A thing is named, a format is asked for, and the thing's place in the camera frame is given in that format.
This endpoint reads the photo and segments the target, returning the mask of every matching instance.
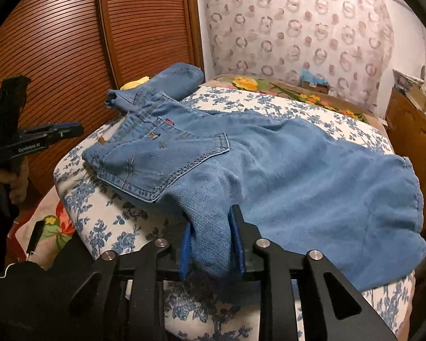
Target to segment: denim pocket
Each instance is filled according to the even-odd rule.
[[[98,178],[154,202],[182,175],[229,150],[225,134],[195,136],[158,118],[146,135],[107,152],[99,163]]]

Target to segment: wooden slat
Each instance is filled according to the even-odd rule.
[[[184,61],[194,64],[185,0],[108,0],[124,83]]]
[[[32,78],[20,126],[80,121],[85,135],[116,114],[104,106],[112,87],[101,45],[95,0],[22,0],[0,29],[0,85]],[[53,169],[82,138],[30,158],[30,179],[46,193]]]

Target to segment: floral bed sheet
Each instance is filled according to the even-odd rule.
[[[392,153],[389,141],[375,128],[351,117],[298,101],[232,88],[200,87],[182,101],[203,110],[253,109],[274,119],[300,117],[336,139],[361,144],[378,153]],[[106,250],[126,254],[139,250],[170,224],[163,216],[136,210],[96,179],[81,154],[102,136],[107,139],[118,120],[103,125],[57,165],[55,185],[68,215],[94,258]],[[395,283],[367,290],[363,296],[397,335],[405,333],[414,289],[414,274]],[[257,287],[237,289],[239,300],[211,291],[206,285],[164,282],[166,329],[181,340],[258,340],[260,293]],[[296,303],[298,337],[304,340],[302,309]]]

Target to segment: white cable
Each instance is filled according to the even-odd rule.
[[[3,278],[5,278],[5,277],[6,277],[6,273],[8,272],[8,268],[9,268],[10,266],[14,265],[14,264],[16,264],[16,263],[11,263],[10,265],[8,265],[8,266],[6,267],[6,269],[5,269],[5,274],[4,274],[3,276],[0,276],[0,280],[2,280]]]

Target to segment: human hand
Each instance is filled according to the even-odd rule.
[[[9,199],[13,204],[21,203],[27,196],[28,187],[28,159],[24,158],[19,175],[0,169],[0,183],[9,184]]]

